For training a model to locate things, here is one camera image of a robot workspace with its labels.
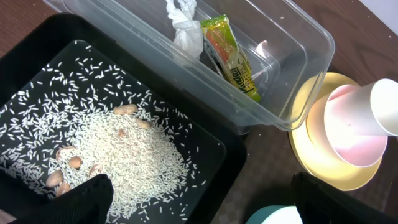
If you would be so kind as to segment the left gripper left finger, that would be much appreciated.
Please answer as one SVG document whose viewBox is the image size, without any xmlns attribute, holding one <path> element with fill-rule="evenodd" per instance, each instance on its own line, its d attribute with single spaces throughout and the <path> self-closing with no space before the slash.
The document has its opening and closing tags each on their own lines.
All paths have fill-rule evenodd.
<svg viewBox="0 0 398 224">
<path fill-rule="evenodd" d="M 12 224 L 104 224 L 113 201 L 109 177 L 99 174 Z"/>
</svg>

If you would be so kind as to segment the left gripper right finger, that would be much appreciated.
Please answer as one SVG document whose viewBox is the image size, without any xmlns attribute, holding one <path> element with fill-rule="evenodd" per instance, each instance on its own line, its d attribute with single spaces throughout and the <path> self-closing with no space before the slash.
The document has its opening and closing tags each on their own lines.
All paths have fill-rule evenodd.
<svg viewBox="0 0 398 224">
<path fill-rule="evenodd" d="M 303 224 L 397 224 L 397 220 L 306 173 L 290 183 Z"/>
</svg>

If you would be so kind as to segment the light blue bowl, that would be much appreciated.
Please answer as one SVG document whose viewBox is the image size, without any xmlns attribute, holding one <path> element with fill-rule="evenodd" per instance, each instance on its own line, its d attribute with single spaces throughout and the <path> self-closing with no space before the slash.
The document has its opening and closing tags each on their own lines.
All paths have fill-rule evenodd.
<svg viewBox="0 0 398 224">
<path fill-rule="evenodd" d="M 271 205 L 253 213 L 246 224 L 302 224 L 296 206 Z"/>
</svg>

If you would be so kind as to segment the white rice pile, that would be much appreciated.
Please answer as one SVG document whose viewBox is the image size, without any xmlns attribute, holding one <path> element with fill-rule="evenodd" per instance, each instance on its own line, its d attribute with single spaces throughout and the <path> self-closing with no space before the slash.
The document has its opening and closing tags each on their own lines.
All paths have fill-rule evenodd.
<svg viewBox="0 0 398 224">
<path fill-rule="evenodd" d="M 134 114 L 113 113 L 130 104 Z M 152 127 L 138 128 L 137 118 Z M 70 190 L 105 174 L 114 190 L 108 223 L 186 223 L 188 194 L 203 186 L 197 165 L 182 155 L 192 129 L 186 115 L 76 41 L 1 106 L 1 170 L 49 200 L 60 186 L 46 186 L 56 170 Z M 73 156 L 80 169 L 68 165 Z"/>
</svg>

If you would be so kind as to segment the white tissue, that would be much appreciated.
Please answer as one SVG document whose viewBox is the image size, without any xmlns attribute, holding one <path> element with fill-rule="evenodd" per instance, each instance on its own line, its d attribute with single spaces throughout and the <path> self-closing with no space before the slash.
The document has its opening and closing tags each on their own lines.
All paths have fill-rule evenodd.
<svg viewBox="0 0 398 224">
<path fill-rule="evenodd" d="M 200 21 L 194 20 L 196 0 L 166 0 L 168 18 L 172 20 L 175 29 L 174 43 L 189 53 L 193 58 L 199 60 L 203 52 L 203 32 Z"/>
</svg>

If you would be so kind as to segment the green orange snack wrapper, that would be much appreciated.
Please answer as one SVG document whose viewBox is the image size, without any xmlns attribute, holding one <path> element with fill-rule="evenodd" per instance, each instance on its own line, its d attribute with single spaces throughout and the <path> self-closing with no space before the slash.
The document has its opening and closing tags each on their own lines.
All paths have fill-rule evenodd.
<svg viewBox="0 0 398 224">
<path fill-rule="evenodd" d="M 232 86 L 258 102 L 261 96 L 252 79 L 248 58 L 237 42 L 226 15 L 200 22 L 205 52 L 217 72 Z"/>
</svg>

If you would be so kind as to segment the clear plastic waste bin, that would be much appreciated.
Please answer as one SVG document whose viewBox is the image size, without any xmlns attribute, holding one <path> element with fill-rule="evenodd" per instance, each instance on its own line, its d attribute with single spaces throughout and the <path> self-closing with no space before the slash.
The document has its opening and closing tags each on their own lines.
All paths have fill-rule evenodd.
<svg viewBox="0 0 398 224">
<path fill-rule="evenodd" d="M 207 54 L 174 43 L 165 1 L 47 0 L 113 38 L 238 134 L 255 125 L 290 131 L 305 120 L 335 52 L 330 33 L 293 1 L 198 1 L 194 18 L 226 15 L 247 55 L 259 102 L 235 89 Z"/>
</svg>

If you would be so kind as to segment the peanut in shell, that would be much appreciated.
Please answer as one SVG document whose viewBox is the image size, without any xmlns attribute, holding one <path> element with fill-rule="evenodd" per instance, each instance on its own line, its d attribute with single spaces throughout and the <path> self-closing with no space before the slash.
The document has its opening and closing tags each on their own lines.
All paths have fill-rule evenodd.
<svg viewBox="0 0 398 224">
<path fill-rule="evenodd" d="M 62 182 L 56 192 L 56 197 L 59 197 L 70 191 L 70 185 L 67 182 Z"/>
<path fill-rule="evenodd" d="M 121 105 L 113 109 L 113 113 L 116 115 L 132 115 L 137 111 L 137 105 Z"/>
<path fill-rule="evenodd" d="M 148 130 L 148 129 L 150 129 L 152 127 L 152 123 L 149 122 L 149 121 L 137 118 L 136 119 L 136 126 L 138 128 Z"/>
<path fill-rule="evenodd" d="M 80 169 L 82 163 L 83 163 L 83 162 L 82 162 L 82 159 L 81 159 L 79 156 L 73 156 L 73 157 L 69 160 L 68 165 L 69 165 L 71 168 Z"/>
<path fill-rule="evenodd" d="M 46 186 L 48 188 L 56 187 L 60 185 L 62 182 L 63 182 L 63 172 L 61 170 L 56 170 L 48 176 L 46 180 Z"/>
</svg>

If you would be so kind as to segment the yellow plate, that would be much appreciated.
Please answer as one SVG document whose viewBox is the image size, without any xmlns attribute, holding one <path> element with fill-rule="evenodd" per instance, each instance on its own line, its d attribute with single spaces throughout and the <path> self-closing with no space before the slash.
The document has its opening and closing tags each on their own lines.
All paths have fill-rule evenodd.
<svg viewBox="0 0 398 224">
<path fill-rule="evenodd" d="M 316 77 L 310 78 L 299 89 L 292 105 L 292 114 L 304 103 L 305 100 L 302 100 L 301 97 L 309 93 L 315 79 Z M 346 84 L 359 86 L 354 80 L 342 74 L 326 73 L 316 100 Z M 356 190 L 366 185 L 374 177 L 382 161 L 382 156 L 369 167 L 357 167 L 327 156 L 311 142 L 306 121 L 305 119 L 297 129 L 289 131 L 289 140 L 297 160 L 308 173 L 342 191 Z"/>
</svg>

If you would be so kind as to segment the pink bowl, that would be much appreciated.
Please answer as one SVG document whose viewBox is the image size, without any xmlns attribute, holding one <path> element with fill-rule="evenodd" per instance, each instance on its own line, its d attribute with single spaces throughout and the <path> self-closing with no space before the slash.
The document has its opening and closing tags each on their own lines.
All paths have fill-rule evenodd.
<svg viewBox="0 0 398 224">
<path fill-rule="evenodd" d="M 307 133 L 315 149 L 325 156 L 352 166 L 369 167 L 382 158 L 388 137 L 354 134 L 331 113 L 339 96 L 358 88 L 342 85 L 317 100 L 307 116 Z"/>
</svg>

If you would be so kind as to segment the black plastic tray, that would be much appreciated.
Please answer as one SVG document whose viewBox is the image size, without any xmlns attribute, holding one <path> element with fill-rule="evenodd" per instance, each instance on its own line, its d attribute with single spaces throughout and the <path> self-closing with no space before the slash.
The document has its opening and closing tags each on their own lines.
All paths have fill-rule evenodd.
<svg viewBox="0 0 398 224">
<path fill-rule="evenodd" d="M 246 158 L 242 140 L 204 113 L 189 96 L 127 53 L 88 21 L 73 14 L 48 18 L 1 59 L 1 106 L 39 73 L 67 45 L 83 41 L 99 50 L 154 95 L 186 115 L 193 129 L 185 136 L 182 155 L 198 167 L 195 178 L 203 186 L 191 190 L 186 223 L 210 223 Z M 29 190 L 1 170 L 1 220 L 11 223 L 53 200 Z"/>
</svg>

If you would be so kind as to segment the white paper cup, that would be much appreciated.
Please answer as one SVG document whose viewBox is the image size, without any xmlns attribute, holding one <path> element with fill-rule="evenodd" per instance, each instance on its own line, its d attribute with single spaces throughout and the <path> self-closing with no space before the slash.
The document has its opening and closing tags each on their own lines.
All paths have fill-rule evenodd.
<svg viewBox="0 0 398 224">
<path fill-rule="evenodd" d="M 397 82 L 343 85 L 326 104 L 326 130 L 333 134 L 397 136 Z"/>
</svg>

